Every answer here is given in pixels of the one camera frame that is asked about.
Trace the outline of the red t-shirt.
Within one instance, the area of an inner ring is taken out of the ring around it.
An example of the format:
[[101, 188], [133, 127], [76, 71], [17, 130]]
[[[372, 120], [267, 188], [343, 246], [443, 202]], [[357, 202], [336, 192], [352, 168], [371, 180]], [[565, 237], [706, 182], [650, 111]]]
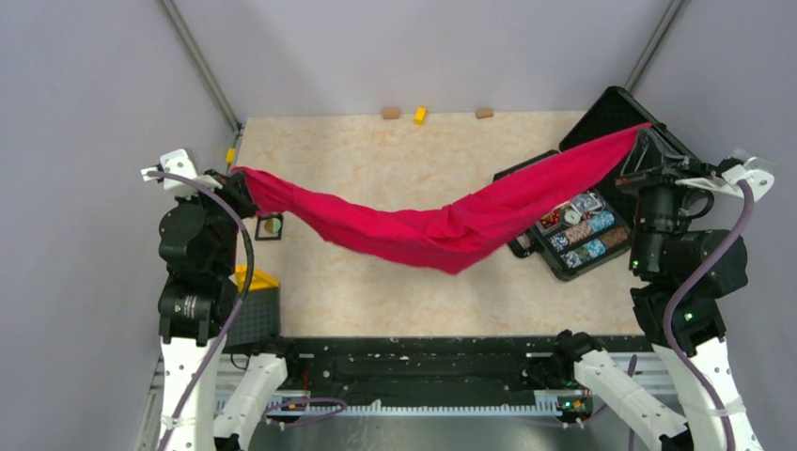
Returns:
[[289, 212], [324, 241], [411, 267], [458, 274], [598, 184], [632, 151], [643, 122], [519, 169], [437, 210], [375, 210], [234, 167], [261, 213]]

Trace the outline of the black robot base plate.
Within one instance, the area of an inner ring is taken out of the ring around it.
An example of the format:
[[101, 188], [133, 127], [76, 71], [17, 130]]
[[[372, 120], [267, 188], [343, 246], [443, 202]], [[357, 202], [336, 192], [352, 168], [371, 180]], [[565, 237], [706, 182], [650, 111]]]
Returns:
[[544, 392], [585, 397], [559, 340], [543, 336], [277, 337], [256, 346], [287, 361], [281, 387], [350, 408], [525, 407]]

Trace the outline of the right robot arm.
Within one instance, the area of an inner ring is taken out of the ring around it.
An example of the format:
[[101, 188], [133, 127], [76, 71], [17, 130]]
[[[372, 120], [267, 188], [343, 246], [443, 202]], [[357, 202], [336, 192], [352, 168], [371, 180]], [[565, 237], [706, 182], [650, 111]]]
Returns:
[[742, 232], [774, 184], [774, 164], [738, 149], [717, 165], [640, 128], [616, 186], [636, 199], [633, 312], [681, 409], [651, 395], [586, 333], [561, 333], [549, 383], [583, 388], [651, 450], [759, 450], [728, 358], [719, 299], [745, 287]]

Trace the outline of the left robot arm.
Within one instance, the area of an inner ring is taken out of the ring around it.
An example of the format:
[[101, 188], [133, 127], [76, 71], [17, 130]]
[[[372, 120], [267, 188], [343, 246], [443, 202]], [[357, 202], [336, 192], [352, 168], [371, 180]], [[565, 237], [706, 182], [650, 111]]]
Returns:
[[301, 363], [284, 347], [253, 350], [242, 379], [221, 412], [215, 410], [221, 357], [250, 292], [248, 268], [238, 288], [237, 239], [254, 262], [243, 223], [257, 212], [242, 173], [157, 172], [177, 205], [159, 224], [159, 255], [168, 277], [158, 301], [164, 391], [161, 450], [247, 450], [278, 388], [301, 377]]

